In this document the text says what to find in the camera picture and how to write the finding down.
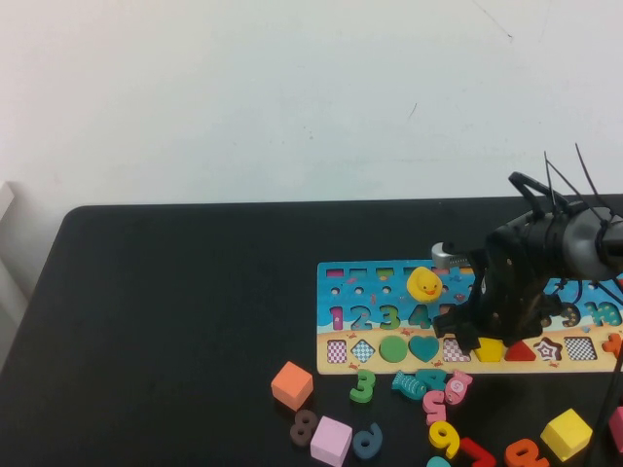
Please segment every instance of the yellow wooden block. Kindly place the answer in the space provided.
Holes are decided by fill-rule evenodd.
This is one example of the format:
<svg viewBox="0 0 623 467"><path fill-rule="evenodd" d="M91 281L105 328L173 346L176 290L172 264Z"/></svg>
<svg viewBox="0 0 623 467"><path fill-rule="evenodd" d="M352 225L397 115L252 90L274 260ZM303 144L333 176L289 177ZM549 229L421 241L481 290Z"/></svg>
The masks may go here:
<svg viewBox="0 0 623 467"><path fill-rule="evenodd" d="M478 338L480 348L476 348L474 353L481 362L499 362L504 353L504 344L497 339Z"/></svg>
<svg viewBox="0 0 623 467"><path fill-rule="evenodd" d="M593 430L580 415L569 409L547 424L541 433L541 440L565 462L586 448L592 434Z"/></svg>

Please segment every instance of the red number 7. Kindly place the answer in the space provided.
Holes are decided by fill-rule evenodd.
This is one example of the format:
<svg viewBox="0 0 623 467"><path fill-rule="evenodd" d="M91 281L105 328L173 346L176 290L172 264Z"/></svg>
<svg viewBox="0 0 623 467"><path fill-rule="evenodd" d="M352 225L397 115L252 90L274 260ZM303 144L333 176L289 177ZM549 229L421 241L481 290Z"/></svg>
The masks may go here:
<svg viewBox="0 0 623 467"><path fill-rule="evenodd" d="M474 459L474 463L471 464L471 467L495 467L495 457L469 438L460 440L460 450Z"/></svg>

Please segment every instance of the yellow cube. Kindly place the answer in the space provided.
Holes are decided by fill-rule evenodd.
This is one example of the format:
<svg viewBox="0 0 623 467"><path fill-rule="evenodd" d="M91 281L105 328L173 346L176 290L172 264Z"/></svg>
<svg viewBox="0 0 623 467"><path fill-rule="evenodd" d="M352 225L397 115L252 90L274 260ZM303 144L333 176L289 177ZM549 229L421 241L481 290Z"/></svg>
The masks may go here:
<svg viewBox="0 0 623 467"><path fill-rule="evenodd" d="M593 430L580 415L569 409L547 424L541 440L565 462L586 448L592 434Z"/></svg>

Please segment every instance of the red triangle piece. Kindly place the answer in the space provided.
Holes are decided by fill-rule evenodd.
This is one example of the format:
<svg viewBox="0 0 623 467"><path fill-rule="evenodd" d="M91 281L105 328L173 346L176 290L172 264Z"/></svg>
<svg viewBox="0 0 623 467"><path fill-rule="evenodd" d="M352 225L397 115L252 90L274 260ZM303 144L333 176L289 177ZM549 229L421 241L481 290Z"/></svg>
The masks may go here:
<svg viewBox="0 0 623 467"><path fill-rule="evenodd" d="M519 341L508 347L504 360L507 362L533 362L536 360L536 354L532 352L525 342Z"/></svg>

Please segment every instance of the green number 3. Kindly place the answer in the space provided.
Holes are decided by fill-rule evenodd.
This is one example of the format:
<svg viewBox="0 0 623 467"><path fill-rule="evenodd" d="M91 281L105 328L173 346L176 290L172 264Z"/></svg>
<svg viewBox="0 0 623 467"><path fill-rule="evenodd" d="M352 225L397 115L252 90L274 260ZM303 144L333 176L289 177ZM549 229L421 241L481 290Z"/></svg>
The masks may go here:
<svg viewBox="0 0 623 467"><path fill-rule="evenodd" d="M368 370L359 370L357 378L357 388L350 390L350 399L359 404L366 404L372 399L372 388L377 381L377 377Z"/></svg>
<svg viewBox="0 0 623 467"><path fill-rule="evenodd" d="M398 319L398 308L391 305L381 306L381 313L384 319L388 319L388 323L381 323L381 329L396 329L400 326L400 319Z"/></svg>

